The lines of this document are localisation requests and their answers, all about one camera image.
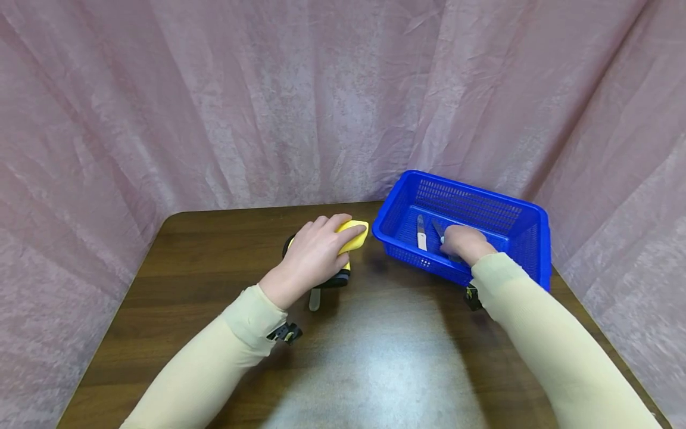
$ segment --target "knife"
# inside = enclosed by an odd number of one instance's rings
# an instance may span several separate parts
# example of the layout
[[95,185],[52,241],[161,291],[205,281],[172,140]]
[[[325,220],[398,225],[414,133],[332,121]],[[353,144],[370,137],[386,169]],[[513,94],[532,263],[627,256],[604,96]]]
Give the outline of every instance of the knife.
[[436,229],[436,232],[438,233],[438,237],[440,237],[440,243],[443,244],[443,239],[445,238],[445,228],[443,228],[440,223],[436,219],[431,219],[431,223],[433,224],[434,228]]
[[[440,237],[440,243],[443,244],[445,239],[445,228],[443,228],[436,219],[431,219],[431,224],[434,226],[438,236]],[[459,256],[448,256],[452,262],[457,262],[458,264],[465,264],[464,260]]]
[[427,250],[427,235],[424,231],[424,216],[417,216],[417,247]]

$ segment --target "fabric backdrop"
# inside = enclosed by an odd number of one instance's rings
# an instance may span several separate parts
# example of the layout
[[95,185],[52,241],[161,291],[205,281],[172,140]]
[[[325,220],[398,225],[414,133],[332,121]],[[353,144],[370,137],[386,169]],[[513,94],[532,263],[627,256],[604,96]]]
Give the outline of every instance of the fabric backdrop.
[[418,168],[542,204],[686,427],[685,10],[0,1],[0,426],[54,426],[167,216],[380,199]]

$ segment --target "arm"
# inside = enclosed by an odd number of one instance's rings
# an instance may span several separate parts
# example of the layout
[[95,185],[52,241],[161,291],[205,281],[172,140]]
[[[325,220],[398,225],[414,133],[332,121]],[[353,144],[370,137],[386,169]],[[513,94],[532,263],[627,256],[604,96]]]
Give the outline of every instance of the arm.
[[121,429],[204,428],[249,368],[269,356],[266,337],[284,324],[287,309],[348,263],[341,248],[364,232],[336,232],[349,215],[320,216],[295,236],[283,261],[193,337],[145,392]]
[[472,265],[482,305],[541,383],[560,427],[659,428],[579,321],[481,233],[464,228],[446,231],[443,250]]

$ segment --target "mesh basket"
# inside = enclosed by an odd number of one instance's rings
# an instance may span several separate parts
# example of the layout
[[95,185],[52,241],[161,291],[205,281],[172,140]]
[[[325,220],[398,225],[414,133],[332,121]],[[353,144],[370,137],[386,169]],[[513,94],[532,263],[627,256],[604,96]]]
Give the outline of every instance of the mesh basket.
[[[420,214],[426,251],[417,247]],[[374,221],[374,236],[389,256],[466,286],[472,280],[471,270],[440,252],[433,220],[443,228],[463,224],[479,229],[498,251],[550,290],[550,229],[539,206],[424,172],[410,170],[400,177]]]

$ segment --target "yellow sponge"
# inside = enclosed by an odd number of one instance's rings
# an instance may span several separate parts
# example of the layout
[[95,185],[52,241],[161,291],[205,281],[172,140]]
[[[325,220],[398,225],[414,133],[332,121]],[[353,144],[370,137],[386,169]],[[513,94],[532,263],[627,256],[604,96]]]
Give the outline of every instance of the yellow sponge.
[[347,242],[346,245],[343,246],[343,248],[341,248],[339,254],[354,251],[355,249],[362,247],[362,244],[364,244],[364,240],[366,240],[367,233],[369,232],[369,224],[367,222],[364,222],[363,220],[349,220],[348,222],[345,222],[343,225],[341,225],[340,228],[336,230],[336,232],[339,233],[344,229],[355,227],[357,225],[364,225],[367,229],[365,229],[362,234]]

